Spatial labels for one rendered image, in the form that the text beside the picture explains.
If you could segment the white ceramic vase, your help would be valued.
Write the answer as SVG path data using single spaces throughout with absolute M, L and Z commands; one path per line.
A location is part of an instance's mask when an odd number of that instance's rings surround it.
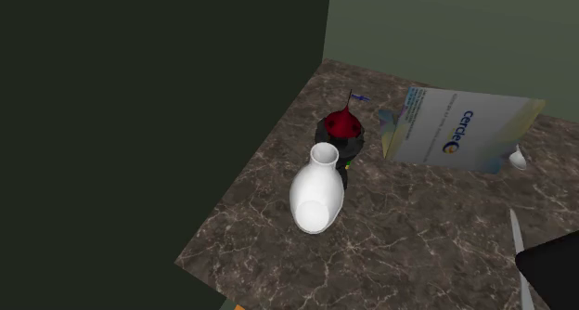
M 289 189 L 289 204 L 297 227 L 316 235 L 338 216 L 344 199 L 341 175 L 336 169 L 338 150 L 327 142 L 316 143 L 309 162 L 295 175 Z

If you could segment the white spoon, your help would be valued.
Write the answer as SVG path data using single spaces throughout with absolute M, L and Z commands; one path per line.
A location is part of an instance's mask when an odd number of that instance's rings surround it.
M 508 156 L 508 159 L 514 167 L 516 167 L 521 171 L 524 171 L 527 168 L 527 162 L 524 156 L 522 155 L 521 148 L 519 145 L 516 145 L 515 151 Z

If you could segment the silver knife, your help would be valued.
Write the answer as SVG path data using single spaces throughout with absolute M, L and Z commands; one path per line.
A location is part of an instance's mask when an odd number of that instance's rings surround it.
M 524 251 L 521 228 L 518 217 L 513 209 L 509 210 L 511 230 L 516 254 Z M 521 282 L 521 310 L 535 310 L 529 283 L 522 272 L 519 272 Z

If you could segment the red and black toy figure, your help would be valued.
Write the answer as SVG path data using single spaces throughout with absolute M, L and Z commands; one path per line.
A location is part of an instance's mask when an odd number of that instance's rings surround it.
M 347 171 L 350 164 L 365 145 L 365 128 L 349 110 L 352 98 L 359 99 L 360 96 L 350 90 L 345 107 L 322 118 L 315 129 L 316 143 L 327 142 L 339 152 L 336 169 L 341 176 L 344 189 L 348 187 Z

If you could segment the pale grey printed box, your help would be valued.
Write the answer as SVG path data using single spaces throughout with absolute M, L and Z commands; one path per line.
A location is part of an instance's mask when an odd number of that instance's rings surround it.
M 411 86 L 398 114 L 380 110 L 388 161 L 496 174 L 545 100 Z

